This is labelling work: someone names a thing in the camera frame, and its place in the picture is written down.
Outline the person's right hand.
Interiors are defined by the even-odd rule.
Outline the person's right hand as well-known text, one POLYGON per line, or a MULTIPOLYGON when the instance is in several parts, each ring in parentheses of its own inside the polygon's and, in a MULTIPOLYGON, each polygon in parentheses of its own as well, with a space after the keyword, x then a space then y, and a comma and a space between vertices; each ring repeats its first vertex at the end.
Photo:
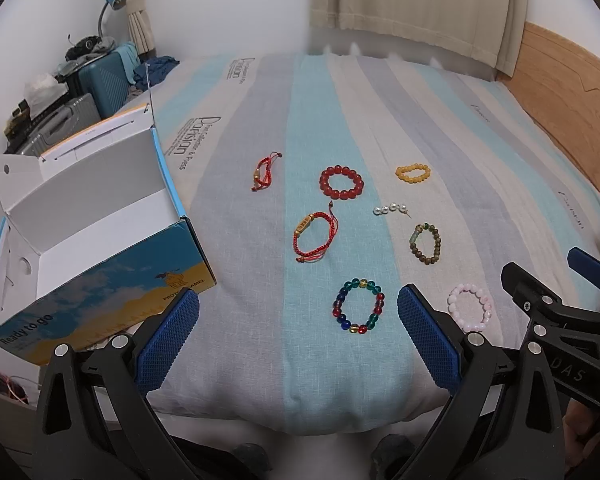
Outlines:
POLYGON ((569 401, 566 414, 562 418, 566 470, 578 466, 586 460, 600 442, 600 432, 593 437, 588 436, 593 422, 593 414, 585 405, 576 399, 569 401))

